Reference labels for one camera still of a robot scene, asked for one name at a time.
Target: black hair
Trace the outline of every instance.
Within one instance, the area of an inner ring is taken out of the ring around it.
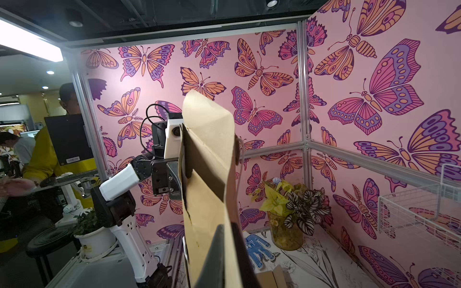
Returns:
[[[61,88],[59,88],[59,97],[61,98],[62,102],[66,103],[66,105],[69,103],[72,94],[75,94],[73,83],[62,84]]]
[[[11,134],[10,132],[0,132],[0,145],[4,145],[6,140],[16,140],[19,136]]]

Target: barcode label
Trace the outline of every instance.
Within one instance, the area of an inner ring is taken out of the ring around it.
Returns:
[[[67,162],[67,164],[74,163],[74,162],[80,161],[80,157],[77,156],[77,157],[69,158],[69,159],[66,159],[65,161]]]

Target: glass vase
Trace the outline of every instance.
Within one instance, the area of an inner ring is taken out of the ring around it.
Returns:
[[[272,242],[282,250],[293,251],[302,246],[304,238],[302,231],[296,225],[296,216],[293,216],[293,227],[287,228],[284,225],[286,217],[267,213],[271,227]]]

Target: person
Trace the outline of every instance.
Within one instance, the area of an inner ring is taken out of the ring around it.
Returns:
[[[19,137],[9,132],[0,132],[0,146],[12,148],[24,166],[30,162],[35,147],[35,138]]]

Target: houseplant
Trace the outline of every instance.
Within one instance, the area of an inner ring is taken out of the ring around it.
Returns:
[[[83,212],[75,218],[77,218],[77,225],[74,229],[74,237],[80,241],[85,258],[98,257],[110,252],[115,246],[115,235],[99,223],[94,209]]]
[[[260,210],[267,211],[274,244],[287,251],[296,250],[303,242],[302,233],[313,235],[314,225],[330,213],[325,195],[320,190],[309,190],[304,184],[291,185],[274,178],[265,182],[267,199]]]

